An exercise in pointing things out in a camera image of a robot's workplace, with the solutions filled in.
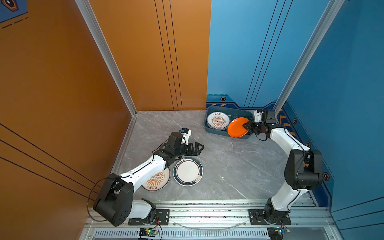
yellow chevron stripe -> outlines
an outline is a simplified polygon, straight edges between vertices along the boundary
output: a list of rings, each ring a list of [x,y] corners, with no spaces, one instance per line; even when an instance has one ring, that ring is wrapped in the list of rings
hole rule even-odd
[[[281,124],[281,119],[282,118],[287,118],[286,116],[280,115],[280,124]]]

orange wall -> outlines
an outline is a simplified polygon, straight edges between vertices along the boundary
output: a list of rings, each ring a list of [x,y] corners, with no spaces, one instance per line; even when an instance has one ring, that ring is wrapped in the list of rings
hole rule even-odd
[[[138,111],[203,110],[210,0],[91,0]]]
[[[75,1],[27,4],[0,24],[0,123],[90,180],[0,126],[2,141],[65,176],[4,142],[0,157],[77,192],[0,159],[1,238],[77,239],[87,188],[109,174],[131,116]]]

black diagonal line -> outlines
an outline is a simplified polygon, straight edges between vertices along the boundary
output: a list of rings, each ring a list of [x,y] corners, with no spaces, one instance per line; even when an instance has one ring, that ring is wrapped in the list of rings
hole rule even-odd
[[[173,110],[175,110],[175,106],[173,104],[173,98],[172,98],[172,91],[170,89],[170,82],[169,82],[169,75],[168,75],[168,68],[167,68],[167,61],[166,61],[166,53],[164,52],[164,45],[163,45],[163,37],[161,36],[161,30],[160,30],[160,22],[159,22],[159,14],[157,13],[157,7],[156,7],[156,0],[153,0],[155,3],[155,9],[156,9],[156,15],[157,15],[157,23],[159,24],[159,32],[160,32],[160,39],[161,39],[161,46],[163,47],[163,54],[164,54],[164,62],[166,63],[166,70],[167,70],[167,77],[168,77],[168,84],[169,84],[169,93],[170,93],[170,99],[172,100],[172,107]]]
[[[175,75],[173,74],[172,55],[171,55],[171,53],[170,53],[170,46],[169,46],[169,36],[168,36],[168,28],[167,28],[166,11],[165,11],[165,9],[164,9],[164,0],[162,0],[161,2],[163,3],[164,20],[165,20],[165,22],[166,22],[166,31],[167,31],[167,40],[168,40],[168,49],[169,49],[170,67],[171,67],[171,69],[172,69],[173,86],[175,87],[176,105],[177,105],[177,109],[179,109],[179,102],[177,101],[177,94],[176,94]]]
[[[381,210],[381,211],[377,211],[377,212],[370,212],[368,214],[361,214],[361,215],[358,215],[358,216],[354,216],[354,217],[347,217],[347,218],[343,218],[343,219],[340,219],[340,220],[336,220],[335,222],[337,221],[343,221],[343,220],[347,220],[347,219],[351,219],[351,218],[355,218],[355,217],[361,217],[361,216],[365,216],[365,215],[370,215],[370,214],[376,214],[378,212],[384,212],[384,210]]]
[[[79,194],[79,195],[81,195],[81,196],[83,196],[83,197],[85,197],[85,198],[88,199],[87,196],[84,196],[83,194],[78,193],[78,192],[76,192],[76,191],[74,191],[74,190],[72,190],[72,189],[70,189],[70,188],[67,188],[67,187],[61,185],[60,183],[57,183],[57,182],[55,182],[55,181],[52,181],[51,179],[48,179],[48,178],[46,178],[46,177],[43,177],[43,176],[41,176],[40,174],[35,173],[35,172],[33,172],[33,171],[29,170],[29,169],[26,169],[25,167],[22,167],[22,166],[20,166],[20,165],[14,163],[14,162],[11,162],[11,161],[9,161],[8,159],[5,159],[5,158],[3,158],[3,157],[1,157],[1,156],[0,156],[0,158],[3,159],[3,160],[5,160],[5,161],[7,161],[7,162],[9,162],[9,163],[12,163],[13,165],[16,165],[16,166],[18,166],[18,167],[20,167],[20,168],[22,168],[22,169],[24,169],[24,170],[27,170],[27,171],[29,171],[29,172],[31,172],[31,173],[33,173],[33,174],[36,174],[36,175],[39,176],[39,177],[42,177],[42,178],[44,178],[44,179],[46,179],[46,180],[48,180],[48,181],[50,181],[50,182],[53,182],[53,183],[55,183],[55,184],[57,184],[57,185],[59,185],[59,186],[62,186],[62,187],[64,187],[64,188],[66,188],[66,189],[68,189],[68,190],[70,190],[70,191],[72,191],[72,192],[75,192],[75,193],[77,193],[77,194]]]
[[[42,151],[43,153],[47,154],[48,156],[50,156],[51,158],[55,159],[56,161],[58,161],[59,163],[63,164],[64,166],[66,166],[67,168],[71,169],[72,171],[74,171],[75,173],[79,174],[80,176],[82,176],[83,178],[89,180],[90,182],[96,184],[95,182],[93,182],[91,179],[85,177],[84,175],[82,175],[81,173],[77,172],[76,170],[74,170],[73,168],[71,168],[70,166],[66,165],[65,163],[63,163],[62,161],[58,160],[57,158],[53,157],[51,154],[47,153],[46,151],[42,150],[41,148],[39,148],[38,146],[36,146],[35,144],[31,143],[30,141],[26,140],[25,138],[23,138],[22,136],[20,136],[19,134],[15,133],[14,131],[12,131],[11,129],[7,128],[6,126],[4,126],[3,124],[0,123],[1,126],[5,127],[6,129],[8,129],[9,131],[11,131],[12,133],[14,133],[15,135],[17,135],[18,137],[20,137],[21,139],[23,139],[24,141],[26,141],[27,143],[31,144],[32,146],[34,146],[35,148],[39,149],[40,151]]]
[[[283,30],[283,27],[284,27],[284,23],[285,23],[285,20],[287,19],[287,16],[288,16],[289,10],[291,9],[292,3],[293,3],[293,0],[292,0],[292,2],[291,2],[291,5],[290,5],[290,6],[289,6],[289,8],[288,8],[288,12],[287,12],[287,15],[285,16],[285,19],[284,19],[283,25],[282,25],[282,27],[281,27],[281,29],[280,29],[280,33],[279,33],[279,36],[277,37],[277,40],[276,40],[275,46],[273,47],[273,51],[272,51],[272,54],[271,54],[271,58],[269,59],[268,65],[266,66],[266,69],[265,69],[265,72],[264,72],[264,75],[263,75],[262,81],[261,81],[261,83],[260,83],[259,89],[257,90],[257,94],[256,94],[256,97],[255,97],[255,100],[253,101],[253,104],[252,104],[252,106],[255,104],[255,102],[256,102],[256,98],[257,98],[257,95],[259,94],[259,91],[260,91],[260,87],[261,87],[261,86],[262,86],[262,84],[263,84],[263,80],[264,80],[264,77],[265,77],[265,73],[266,73],[266,71],[268,70],[268,66],[269,66],[269,63],[271,62],[271,59],[272,59],[272,56],[273,56],[273,52],[275,51],[275,48],[276,48],[276,45],[277,45],[277,41],[279,40],[279,37],[280,37],[281,31]]]
[[[344,228],[344,229],[340,229],[341,230],[347,230],[347,229],[353,229],[353,228],[359,228],[359,227],[370,227],[370,226],[376,226],[376,225],[381,225],[381,224],[384,224],[384,222],[382,223],[376,223],[376,224],[370,224],[370,225],[364,225],[364,226],[358,226],[358,227],[349,227],[349,228]]]
[[[178,65],[178,63],[177,63],[176,41],[175,41],[175,30],[174,30],[174,28],[173,28],[172,7],[171,7],[171,5],[170,5],[170,0],[169,0],[169,8],[170,8],[170,18],[171,18],[171,20],[172,20],[173,43],[175,44],[176,69],[177,69],[177,79],[178,79],[178,81],[179,81],[180,103],[181,103],[181,110],[183,110],[183,100],[182,100],[182,97],[181,97],[180,76],[179,76],[179,65]]]
[[[261,72],[262,72],[262,70],[263,70],[263,66],[264,66],[266,57],[267,57],[267,55],[268,55],[269,48],[270,48],[270,46],[271,46],[271,43],[272,43],[272,40],[273,40],[273,36],[275,35],[277,25],[279,24],[279,20],[280,20],[280,17],[281,17],[281,13],[283,12],[285,2],[286,2],[286,0],[284,0],[284,4],[283,4],[283,7],[281,8],[279,18],[277,19],[277,23],[276,23],[276,26],[275,26],[275,30],[273,31],[273,34],[272,34],[272,37],[271,37],[271,41],[269,42],[269,46],[268,46],[268,49],[267,49],[267,51],[266,51],[266,54],[265,54],[265,58],[264,58],[262,67],[260,68],[259,76],[257,77],[257,81],[256,81],[255,87],[254,87],[254,89],[253,89],[253,92],[252,92],[251,99],[250,99],[250,101],[249,101],[248,107],[250,106],[251,101],[252,101],[253,94],[255,93],[255,89],[256,89],[256,86],[257,86],[257,82],[259,81],[260,74],[261,74]]]
[[[267,35],[268,35],[269,27],[271,26],[272,19],[273,19],[273,15],[275,14],[275,10],[276,10],[276,6],[277,6],[277,3],[278,3],[278,2],[279,2],[279,1],[277,0],[277,1],[276,1],[276,5],[275,5],[275,9],[273,10],[273,14],[272,14],[272,17],[271,17],[271,21],[269,22],[268,30],[267,30],[267,32],[266,32],[266,34],[265,34],[265,38],[264,38],[264,42],[263,42],[263,46],[262,46],[262,49],[260,50],[259,59],[257,60],[257,64],[256,64],[256,67],[255,67],[255,71],[254,71],[254,73],[253,73],[253,77],[252,77],[252,81],[251,81],[251,84],[249,85],[249,89],[248,89],[247,97],[245,98],[244,107],[245,107],[245,105],[246,105],[246,103],[247,103],[247,99],[248,99],[249,92],[251,91],[251,86],[252,86],[252,83],[253,83],[253,78],[255,77],[256,69],[257,69],[257,66],[259,65],[259,61],[260,61],[260,57],[261,57],[262,52],[263,52],[263,48],[264,48],[264,44],[265,44],[265,40],[266,40],[266,37],[267,37]]]
[[[334,212],[337,212],[337,211],[340,211],[340,210],[344,210],[344,209],[348,209],[350,207],[355,207],[355,206],[358,206],[358,205],[361,205],[361,204],[366,204],[368,202],[373,202],[373,201],[376,201],[376,200],[379,200],[379,199],[382,199],[384,197],[379,197],[379,198],[376,198],[376,199],[372,199],[372,200],[369,200],[369,201],[366,201],[366,202],[362,202],[362,203],[359,203],[359,204],[355,204],[355,205],[352,205],[352,206],[349,206],[349,207],[345,207],[343,209],[338,209],[338,210],[335,210],[335,211],[332,211],[331,213],[334,213]]]
[[[48,168],[50,168],[50,169],[54,170],[55,172],[58,172],[58,173],[60,173],[60,174],[61,174],[61,175],[63,175],[64,177],[66,177],[66,178],[69,178],[69,179],[71,179],[72,181],[74,181],[74,182],[77,182],[77,183],[78,183],[78,184],[80,184],[81,186],[83,186],[83,187],[85,187],[85,188],[87,188],[87,189],[91,190],[91,189],[90,189],[90,188],[88,188],[87,186],[85,186],[85,185],[82,185],[82,184],[81,184],[81,183],[79,183],[78,181],[76,181],[76,180],[73,180],[72,178],[70,178],[70,177],[68,177],[67,175],[65,175],[65,174],[63,174],[63,173],[61,173],[61,172],[57,171],[56,169],[53,169],[52,167],[50,167],[50,166],[46,165],[45,163],[43,163],[43,162],[41,162],[41,161],[37,160],[36,158],[34,158],[34,157],[32,157],[32,156],[30,156],[30,155],[26,154],[26,153],[25,153],[25,152],[23,152],[23,151],[21,151],[21,150],[17,149],[16,147],[12,146],[11,144],[9,144],[9,143],[7,143],[7,142],[5,142],[5,141],[1,140],[1,139],[0,139],[0,141],[1,141],[1,142],[3,142],[3,143],[5,143],[6,145],[8,145],[8,146],[12,147],[13,149],[16,149],[17,151],[21,152],[22,154],[24,154],[24,155],[26,155],[26,156],[28,156],[28,157],[32,158],[33,160],[35,160],[35,161],[37,161],[37,162],[39,162],[39,163],[43,164],[44,166],[46,166],[46,167],[48,167]]]

white plate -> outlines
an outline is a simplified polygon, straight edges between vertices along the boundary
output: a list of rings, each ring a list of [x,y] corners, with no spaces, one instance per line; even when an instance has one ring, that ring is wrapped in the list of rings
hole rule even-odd
[[[162,172],[159,172],[155,176],[151,177],[148,181],[146,181],[142,187],[148,191],[158,191],[167,185],[170,178],[170,170],[169,167]]]
[[[207,124],[213,129],[224,130],[228,127],[229,123],[228,115],[222,112],[213,112],[207,117]]]
[[[173,177],[176,182],[186,187],[193,186],[198,183],[202,176],[203,166],[193,157],[181,159],[173,168]]]

